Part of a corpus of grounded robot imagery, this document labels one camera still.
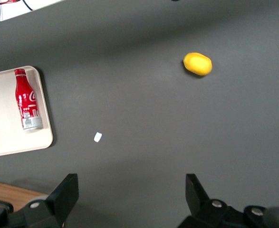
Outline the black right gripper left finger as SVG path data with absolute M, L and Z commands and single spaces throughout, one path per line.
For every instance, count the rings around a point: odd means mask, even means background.
M 22 209 L 25 227 L 61 228 L 78 198 L 78 176 L 68 174 L 45 199 L 31 201 Z

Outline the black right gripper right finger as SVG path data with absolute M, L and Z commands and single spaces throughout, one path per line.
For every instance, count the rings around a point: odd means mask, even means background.
M 180 228 L 244 228 L 243 213 L 219 199 L 210 199 L 195 174 L 185 178 L 185 197 L 190 215 Z

